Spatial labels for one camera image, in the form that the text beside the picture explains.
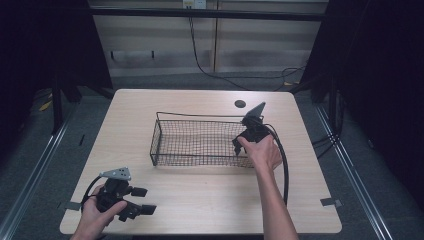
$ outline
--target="wire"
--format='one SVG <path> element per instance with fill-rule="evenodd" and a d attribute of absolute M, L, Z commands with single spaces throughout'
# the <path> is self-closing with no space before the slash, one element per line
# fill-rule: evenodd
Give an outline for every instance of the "wire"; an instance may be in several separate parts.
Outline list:
<path fill-rule="evenodd" d="M 278 79 L 278 78 L 283 78 L 283 83 L 282 83 L 282 84 L 281 84 L 278 88 L 276 88 L 276 89 L 274 89 L 274 90 L 273 90 L 274 92 L 276 92 L 276 91 L 280 90 L 282 87 L 284 87 L 285 77 L 290 76 L 290 75 L 292 75 L 292 74 L 296 73 L 297 71 L 303 70 L 303 69 L 305 69 L 305 67 L 306 67 L 306 66 L 302 66 L 302 67 L 299 67 L 299 68 L 288 67 L 288 68 L 285 68 L 285 69 L 281 72 L 281 75 L 280 75 L 280 76 L 274 76 L 274 77 L 264 77 L 264 76 L 260 76 L 260 77 L 252 77 L 252 76 L 232 76 L 232 77 L 221 77 L 221 76 L 216 76 L 216 75 L 209 74 L 209 73 L 205 72 L 205 71 L 203 70 L 203 68 L 202 68 L 202 67 L 200 66 L 200 64 L 199 64 L 199 60 L 198 60 L 198 57 L 197 57 L 197 50 L 196 50 L 196 40 L 195 40 L 195 37 L 194 37 L 194 25 L 193 25 L 193 18 L 191 18 L 191 17 L 190 17 L 188 20 L 189 20 L 189 23 L 190 23 L 191 41 L 192 41 L 192 45 L 193 45 L 194 58 L 195 58 L 195 60 L 196 60 L 197 67 L 199 68 L 199 70 L 200 70 L 203 74 L 205 74 L 205 75 L 207 75 L 207 76 L 209 76 L 209 77 L 224 80 L 224 81 L 226 81 L 226 82 L 228 82 L 228 83 L 230 83 L 230 84 L 232 84 L 232 85 L 234 85 L 234 86 L 236 86 L 236 87 L 238 87 L 238 88 L 241 88 L 241 89 L 243 89 L 243 90 L 246 90 L 246 91 L 252 91 L 252 90 L 251 90 L 251 89 L 248 89 L 248 88 L 246 88 L 246 87 L 243 87 L 243 86 L 241 86 L 241 85 L 239 85 L 239 84 L 236 84 L 235 82 L 231 81 L 230 79 L 238 79 L 238 78 L 245 78 L 245 79 Z M 288 73 L 287 75 L 284 75 L 284 72 L 285 72 L 285 71 L 288 71 L 288 70 L 294 70 L 294 71 L 293 71 L 293 72 Z"/>
<path fill-rule="evenodd" d="M 100 179 L 100 176 L 97 176 L 88 186 L 87 190 L 85 191 L 84 197 L 81 201 L 81 212 L 84 211 L 84 203 L 87 202 L 87 200 L 91 197 L 88 194 L 90 193 L 91 188 L 93 188 L 94 184 Z"/>
<path fill-rule="evenodd" d="M 275 131 L 275 128 L 271 124 L 263 124 L 260 121 L 257 121 L 256 119 L 252 118 L 255 123 L 265 127 L 268 132 L 272 135 L 275 142 L 278 145 L 278 149 L 280 150 L 281 159 L 283 163 L 283 170 L 284 170 L 284 190 L 283 190 L 283 200 L 284 203 L 287 205 L 288 195 L 289 195 L 289 167 L 287 163 L 287 156 L 284 151 L 283 145 L 281 144 L 280 138 L 278 137 L 277 131 Z"/>
<path fill-rule="evenodd" d="M 335 131 L 332 134 L 330 134 L 330 135 L 328 135 L 328 136 L 326 136 L 326 137 L 324 137 L 320 140 L 313 142 L 313 145 L 316 145 L 316 144 L 321 143 L 321 142 L 327 142 L 328 140 L 331 141 L 331 145 L 329 147 L 327 147 L 321 154 L 319 154 L 317 156 L 317 159 L 324 156 L 331 149 L 331 147 L 333 147 L 334 145 L 337 144 L 337 142 L 340 141 L 340 136 L 341 136 L 342 130 L 343 130 L 344 110 L 345 110 L 346 104 L 345 104 L 345 101 L 343 100 L 343 98 L 340 94 L 338 95 L 338 98 L 339 98 L 339 117 L 337 119 Z M 326 145 L 326 143 L 321 144 L 319 146 L 314 146 L 314 148 L 319 148 L 319 147 L 322 147 L 322 146 L 325 146 L 325 145 Z"/>

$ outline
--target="human hand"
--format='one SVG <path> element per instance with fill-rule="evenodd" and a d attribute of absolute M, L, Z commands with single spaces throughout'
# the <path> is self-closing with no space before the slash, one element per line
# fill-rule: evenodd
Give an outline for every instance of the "human hand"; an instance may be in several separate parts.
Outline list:
<path fill-rule="evenodd" d="M 92 196 L 84 203 L 84 211 L 77 230 L 71 239 L 96 239 L 102 233 L 103 229 L 113 221 L 113 217 L 120 213 L 126 206 L 126 201 L 117 202 L 106 212 L 99 212 L 97 209 L 97 195 L 103 185 L 97 186 Z"/>
<path fill-rule="evenodd" d="M 272 135 L 266 136 L 259 143 L 249 142 L 244 137 L 238 137 L 237 140 L 246 150 L 257 171 L 272 171 L 281 164 L 281 153 Z"/>

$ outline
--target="black curtain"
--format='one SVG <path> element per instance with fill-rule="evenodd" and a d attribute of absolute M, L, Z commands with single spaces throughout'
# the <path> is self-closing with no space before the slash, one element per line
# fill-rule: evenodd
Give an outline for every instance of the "black curtain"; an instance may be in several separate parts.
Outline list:
<path fill-rule="evenodd" d="M 0 2 L 0 156 L 13 145 L 28 116 L 34 93 L 57 76 L 69 100 L 78 85 L 112 88 L 92 16 L 47 11 L 88 7 L 85 0 L 5 0 Z"/>
<path fill-rule="evenodd" d="M 331 1 L 301 83 L 334 83 L 390 170 L 424 209 L 424 2 Z"/>

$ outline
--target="wooden table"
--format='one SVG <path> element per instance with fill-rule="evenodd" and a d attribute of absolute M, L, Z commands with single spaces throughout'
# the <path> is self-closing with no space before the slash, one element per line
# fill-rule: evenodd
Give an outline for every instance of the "wooden table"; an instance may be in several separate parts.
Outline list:
<path fill-rule="evenodd" d="M 236 100 L 246 102 L 237 108 Z M 130 185 L 148 189 L 146 197 L 126 196 L 136 204 L 157 205 L 152 216 L 125 223 L 114 234 L 261 234 L 262 214 L 253 169 L 226 166 L 154 167 L 149 156 L 156 112 L 245 115 L 265 101 L 264 123 L 284 146 L 290 173 L 288 210 L 299 233 L 337 233 L 341 223 L 293 95 L 277 92 L 119 90 L 110 105 L 71 201 L 79 202 L 101 171 L 127 166 Z M 283 190 L 283 167 L 275 170 Z M 60 230 L 72 234 L 80 212 L 67 210 Z"/>

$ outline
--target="wire basket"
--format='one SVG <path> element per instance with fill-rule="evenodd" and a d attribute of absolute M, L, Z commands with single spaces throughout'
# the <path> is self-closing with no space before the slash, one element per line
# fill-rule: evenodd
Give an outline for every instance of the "wire basket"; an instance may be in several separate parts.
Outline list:
<path fill-rule="evenodd" d="M 159 114 L 178 115 L 178 118 L 183 116 L 188 119 L 160 120 Z M 241 122 L 197 120 L 199 117 L 225 120 L 225 117 L 230 116 L 157 113 L 150 148 L 154 166 L 253 167 L 246 154 L 237 156 L 234 151 L 233 139 L 246 129 Z"/>

